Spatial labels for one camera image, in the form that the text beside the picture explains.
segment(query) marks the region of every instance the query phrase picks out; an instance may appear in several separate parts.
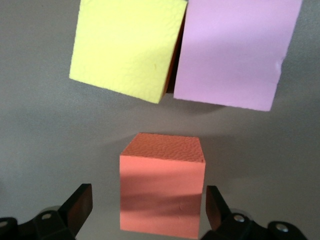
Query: purple foam block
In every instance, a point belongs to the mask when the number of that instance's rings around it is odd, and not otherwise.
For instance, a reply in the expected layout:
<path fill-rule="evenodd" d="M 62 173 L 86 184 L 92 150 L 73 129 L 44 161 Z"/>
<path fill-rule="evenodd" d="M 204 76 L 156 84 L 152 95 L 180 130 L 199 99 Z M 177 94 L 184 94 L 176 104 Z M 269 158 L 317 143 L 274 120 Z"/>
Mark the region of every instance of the purple foam block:
<path fill-rule="evenodd" d="M 269 111 L 302 0 L 189 0 L 174 98 Z"/>

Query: gray surface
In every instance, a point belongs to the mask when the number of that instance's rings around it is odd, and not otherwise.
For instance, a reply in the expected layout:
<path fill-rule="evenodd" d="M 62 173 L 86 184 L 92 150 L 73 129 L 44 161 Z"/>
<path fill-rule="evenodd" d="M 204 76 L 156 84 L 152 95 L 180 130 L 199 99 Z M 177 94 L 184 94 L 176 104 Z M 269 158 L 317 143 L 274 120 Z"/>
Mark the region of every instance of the gray surface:
<path fill-rule="evenodd" d="M 119 154 L 148 132 L 200 137 L 205 184 L 230 207 L 319 239 L 318 0 L 303 3 L 270 112 L 172 94 L 155 105 L 70 80 L 79 3 L 0 0 L 0 217 L 25 222 L 92 183 L 78 240 L 174 239 L 119 230 Z M 208 229 L 202 208 L 200 235 Z"/>

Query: foam block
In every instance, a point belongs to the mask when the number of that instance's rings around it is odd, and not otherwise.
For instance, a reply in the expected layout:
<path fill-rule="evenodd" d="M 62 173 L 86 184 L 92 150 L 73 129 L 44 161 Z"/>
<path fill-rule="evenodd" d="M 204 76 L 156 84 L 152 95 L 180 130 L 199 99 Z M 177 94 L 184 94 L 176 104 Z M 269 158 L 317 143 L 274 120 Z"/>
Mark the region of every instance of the foam block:
<path fill-rule="evenodd" d="M 189 0 L 176 99 L 269 111 L 302 0 Z"/>
<path fill-rule="evenodd" d="M 139 133 L 120 155 L 120 228 L 197 239 L 205 165 L 197 137 Z"/>
<path fill-rule="evenodd" d="M 158 103 L 185 0 L 81 0 L 69 77 Z"/>

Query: bolt head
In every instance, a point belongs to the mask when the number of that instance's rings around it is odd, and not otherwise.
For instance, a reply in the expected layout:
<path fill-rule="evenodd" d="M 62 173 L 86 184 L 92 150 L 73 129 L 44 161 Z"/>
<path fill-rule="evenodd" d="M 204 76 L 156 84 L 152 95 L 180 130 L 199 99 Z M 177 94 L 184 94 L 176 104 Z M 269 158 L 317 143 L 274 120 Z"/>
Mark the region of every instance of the bolt head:
<path fill-rule="evenodd" d="M 42 220 L 46 220 L 46 219 L 49 219 L 49 218 L 51 218 L 51 213 L 46 213 L 41 217 Z"/>
<path fill-rule="evenodd" d="M 279 231 L 284 232 L 284 233 L 287 233 L 289 231 L 287 226 L 282 223 L 278 223 L 277 225 L 275 225 L 275 227 L 276 227 L 276 229 L 278 229 Z"/>
<path fill-rule="evenodd" d="M 3 228 L 8 225 L 7 221 L 0 221 L 0 228 Z"/>
<path fill-rule="evenodd" d="M 241 215 L 234 215 L 234 220 L 236 220 L 239 223 L 243 223 L 245 221 L 245 218 Z"/>

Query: yellow foam block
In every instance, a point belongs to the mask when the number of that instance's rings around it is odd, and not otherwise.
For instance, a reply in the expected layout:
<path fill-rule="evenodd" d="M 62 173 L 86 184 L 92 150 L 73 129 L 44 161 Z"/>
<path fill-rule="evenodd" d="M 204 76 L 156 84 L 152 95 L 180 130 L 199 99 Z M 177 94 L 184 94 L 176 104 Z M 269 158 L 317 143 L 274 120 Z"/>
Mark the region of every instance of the yellow foam block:
<path fill-rule="evenodd" d="M 186 0 L 81 0 L 73 80 L 158 103 Z"/>

